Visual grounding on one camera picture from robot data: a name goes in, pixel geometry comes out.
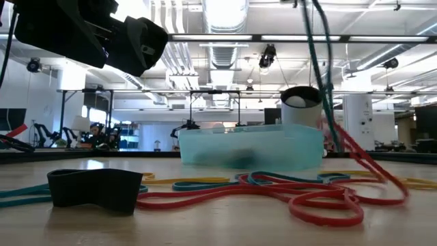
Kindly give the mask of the silver ventilation duct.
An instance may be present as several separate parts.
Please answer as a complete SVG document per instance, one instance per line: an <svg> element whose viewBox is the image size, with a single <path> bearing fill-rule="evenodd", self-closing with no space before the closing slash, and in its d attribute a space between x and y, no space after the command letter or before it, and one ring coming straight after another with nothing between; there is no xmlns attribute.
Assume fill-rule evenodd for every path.
<svg viewBox="0 0 437 246"><path fill-rule="evenodd" d="M246 31L249 0L202 0L203 25L206 33L235 34ZM210 47L211 64L215 68L231 68L238 48Z"/></svg>

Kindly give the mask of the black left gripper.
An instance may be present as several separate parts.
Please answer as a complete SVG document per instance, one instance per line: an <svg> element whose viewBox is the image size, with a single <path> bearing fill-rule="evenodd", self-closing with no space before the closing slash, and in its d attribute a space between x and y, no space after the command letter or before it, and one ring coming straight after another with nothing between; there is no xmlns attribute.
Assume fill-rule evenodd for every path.
<svg viewBox="0 0 437 246"><path fill-rule="evenodd" d="M147 18L128 16L114 30L107 58L96 30L110 30L117 9L116 0L14 0L14 35L22 43L75 61L97 68L106 63L140 77L161 58L168 34Z"/></svg>

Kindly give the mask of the white lampshade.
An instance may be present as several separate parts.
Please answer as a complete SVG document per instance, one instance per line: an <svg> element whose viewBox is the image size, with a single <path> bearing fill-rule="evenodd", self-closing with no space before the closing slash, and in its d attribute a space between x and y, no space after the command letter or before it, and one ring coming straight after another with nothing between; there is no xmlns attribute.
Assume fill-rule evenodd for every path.
<svg viewBox="0 0 437 246"><path fill-rule="evenodd" d="M88 133L90 130L91 122L89 118L84 118L81 115L76 115L73 119L71 129L81 133Z"/></svg>

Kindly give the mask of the white pillar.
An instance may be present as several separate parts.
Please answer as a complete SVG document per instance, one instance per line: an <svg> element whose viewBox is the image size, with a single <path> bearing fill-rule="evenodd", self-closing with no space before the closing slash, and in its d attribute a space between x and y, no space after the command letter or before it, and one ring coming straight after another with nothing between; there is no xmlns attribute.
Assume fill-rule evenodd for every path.
<svg viewBox="0 0 437 246"><path fill-rule="evenodd" d="M343 99L343 125L364 150L374 150L373 110L371 96L350 94Z"/></svg>

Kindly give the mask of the yellow rubber band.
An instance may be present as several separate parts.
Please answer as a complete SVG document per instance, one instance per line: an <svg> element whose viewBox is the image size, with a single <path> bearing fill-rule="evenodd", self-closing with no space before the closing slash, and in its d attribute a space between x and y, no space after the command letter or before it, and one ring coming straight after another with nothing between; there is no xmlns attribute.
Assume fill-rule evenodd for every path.
<svg viewBox="0 0 437 246"><path fill-rule="evenodd" d="M143 185L167 185L175 182L229 182L229 178L224 177L194 177L194 178L168 178L168 179L156 179L154 173L143 173L141 183Z"/></svg>
<svg viewBox="0 0 437 246"><path fill-rule="evenodd" d="M342 180L351 179L351 177L367 177L374 178L374 175L369 171L358 171L358 170L341 170L341 171L321 171L319 173L321 177L327 177L330 180ZM425 180L420 178L407 178L399 177L397 179L404 184L409 189L416 190L437 190L437 182L432 180Z"/></svg>

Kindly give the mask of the teal translucent plastic bin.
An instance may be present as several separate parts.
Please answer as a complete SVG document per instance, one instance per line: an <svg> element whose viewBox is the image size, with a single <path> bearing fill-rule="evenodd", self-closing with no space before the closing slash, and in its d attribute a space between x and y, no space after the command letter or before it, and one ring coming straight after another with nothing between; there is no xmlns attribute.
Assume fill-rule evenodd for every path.
<svg viewBox="0 0 437 246"><path fill-rule="evenodd" d="M179 132L182 163L192 166L295 172L322 164L324 136L298 124L204 128Z"/></svg>

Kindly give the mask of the black background table frame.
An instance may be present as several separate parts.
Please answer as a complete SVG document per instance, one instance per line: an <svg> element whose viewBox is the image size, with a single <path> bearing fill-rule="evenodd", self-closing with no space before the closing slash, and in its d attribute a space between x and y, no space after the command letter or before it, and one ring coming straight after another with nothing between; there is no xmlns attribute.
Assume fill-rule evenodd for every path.
<svg viewBox="0 0 437 246"><path fill-rule="evenodd" d="M194 125L194 120L192 117L192 103L194 102L193 100L193 94L196 94L198 96L202 96L203 94L209 94L209 95L218 95L218 94L236 94L238 96L238 122L235 126L233 127L223 127L223 128L213 128L213 130L210 133L233 133L235 131L235 128L242 126L240 123L240 100L241 100L241 91L240 90L190 90L189 91L190 94L190 108L189 108L189 120L187 121L187 132L185 132L186 136L198 136L198 134L201 133L201 130L199 129L194 129L193 125Z"/></svg>
<svg viewBox="0 0 437 246"><path fill-rule="evenodd" d="M75 95L77 92L83 93L83 94L97 94L97 93L103 93L108 92L110 93L110 99L109 99L109 111L108 113L108 122L107 126L110 127L111 124L111 118L112 118L112 112L113 112L113 101L114 101L114 94L115 90L106 90L106 89L91 89L91 88L84 88L81 90L57 90L57 92L62 93L61 97L61 113L60 113L60 122L59 122L59 132L60 136L63 136L63 127L64 127L64 113L65 113L65 107L66 102L68 101L68 97L66 96L67 93L72 93L70 97Z"/></svg>

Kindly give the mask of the red bar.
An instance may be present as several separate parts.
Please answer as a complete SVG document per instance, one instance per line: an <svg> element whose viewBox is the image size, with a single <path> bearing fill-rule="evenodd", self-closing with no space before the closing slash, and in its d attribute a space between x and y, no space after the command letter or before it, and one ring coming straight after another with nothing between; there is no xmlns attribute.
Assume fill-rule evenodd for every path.
<svg viewBox="0 0 437 246"><path fill-rule="evenodd" d="M26 124L22 124L18 128L15 128L14 130L12 130L9 133L7 133L6 136L14 138L14 137L18 136L19 134L23 133L27 129L28 129L27 125Z"/></svg>

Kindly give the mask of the wide black rubber band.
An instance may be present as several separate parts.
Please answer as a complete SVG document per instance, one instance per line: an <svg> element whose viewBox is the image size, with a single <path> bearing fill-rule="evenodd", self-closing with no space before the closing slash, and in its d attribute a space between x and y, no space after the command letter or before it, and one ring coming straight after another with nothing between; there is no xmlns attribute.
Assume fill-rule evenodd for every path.
<svg viewBox="0 0 437 246"><path fill-rule="evenodd" d="M57 169L47 174L53 206L93 204L132 215L143 175L122 169Z"/></svg>

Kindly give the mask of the black monitor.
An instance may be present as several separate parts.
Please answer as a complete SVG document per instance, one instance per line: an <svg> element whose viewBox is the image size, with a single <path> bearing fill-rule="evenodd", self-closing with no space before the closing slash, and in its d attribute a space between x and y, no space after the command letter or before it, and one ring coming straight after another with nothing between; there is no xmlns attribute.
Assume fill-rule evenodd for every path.
<svg viewBox="0 0 437 246"><path fill-rule="evenodd" d="M414 110L417 132L437 139L437 105L416 107Z"/></svg>
<svg viewBox="0 0 437 246"><path fill-rule="evenodd" d="M0 109L0 131L12 131L25 122L26 109Z"/></svg>
<svg viewBox="0 0 437 246"><path fill-rule="evenodd" d="M281 109L280 108L265 108L264 109L264 124L274 125L281 123Z"/></svg>

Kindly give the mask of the blue storage shelf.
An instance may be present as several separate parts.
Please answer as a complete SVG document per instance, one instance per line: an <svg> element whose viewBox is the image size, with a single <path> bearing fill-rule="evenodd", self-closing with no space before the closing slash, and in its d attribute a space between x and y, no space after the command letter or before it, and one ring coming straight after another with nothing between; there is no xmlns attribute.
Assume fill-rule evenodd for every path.
<svg viewBox="0 0 437 246"><path fill-rule="evenodd" d="M119 149L137 150L139 148L139 124L123 121L114 126L119 131Z"/></svg>

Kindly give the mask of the white cylindrical cup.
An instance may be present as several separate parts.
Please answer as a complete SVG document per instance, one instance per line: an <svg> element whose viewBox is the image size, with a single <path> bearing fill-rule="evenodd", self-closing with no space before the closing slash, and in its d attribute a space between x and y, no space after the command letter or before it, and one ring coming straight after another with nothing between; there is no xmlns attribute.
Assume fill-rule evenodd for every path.
<svg viewBox="0 0 437 246"><path fill-rule="evenodd" d="M283 124L300 124L318 127L322 117L320 91L310 86L296 86L281 94L281 121Z"/></svg>

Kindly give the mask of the black aluminium table frame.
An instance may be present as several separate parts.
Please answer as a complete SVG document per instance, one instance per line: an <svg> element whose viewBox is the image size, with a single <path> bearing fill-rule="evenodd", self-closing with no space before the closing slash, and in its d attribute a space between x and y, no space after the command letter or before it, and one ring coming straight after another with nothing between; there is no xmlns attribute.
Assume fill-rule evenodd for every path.
<svg viewBox="0 0 437 246"><path fill-rule="evenodd" d="M437 165L437 154L409 152L368 152L376 161ZM0 165L38 161L60 161L85 158L170 158L179 159L179 152L110 152L94 150L65 150L50 152L0 152Z"/></svg>

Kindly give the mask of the red rubber band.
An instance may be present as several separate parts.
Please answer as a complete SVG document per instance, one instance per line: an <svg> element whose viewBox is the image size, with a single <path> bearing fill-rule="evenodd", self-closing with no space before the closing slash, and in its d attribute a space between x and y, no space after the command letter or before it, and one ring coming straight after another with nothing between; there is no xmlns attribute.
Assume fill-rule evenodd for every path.
<svg viewBox="0 0 437 246"><path fill-rule="evenodd" d="M266 186L238 184L198 191L149 192L137 198L137 207L144 209L173 209L191 206L228 195L263 195L287 203L289 212L301 221L317 226L350 227L363 222L364 212L352 192L341 187L317 183L283 183ZM312 215L299 206L351 210L354 216L332 218Z"/></svg>
<svg viewBox="0 0 437 246"><path fill-rule="evenodd" d="M383 167L381 167L378 163L376 163L370 155L363 150L356 141L340 126L338 123L333 123L335 130L338 132L339 136L344 139L344 146L346 149L350 151L349 157L354 159L358 164L364 167L367 171L369 171L374 177L375 180L368 180L367 182L392 182L402 193L402 198L399 199L379 199L372 197L363 197L358 194L354 194L354 196L361 202L365 204L372 205L399 205L405 203L410 197L410 193L408 188L402 184L398 178L394 177L388 171L386 171Z"/></svg>
<svg viewBox="0 0 437 246"><path fill-rule="evenodd" d="M315 179L298 178L272 172L252 172L236 177L242 185L253 185L273 189L297 190L297 194L310 192L311 189L323 191L339 190L342 187L335 185L337 180L347 180L348 175L343 174L318 174Z"/></svg>

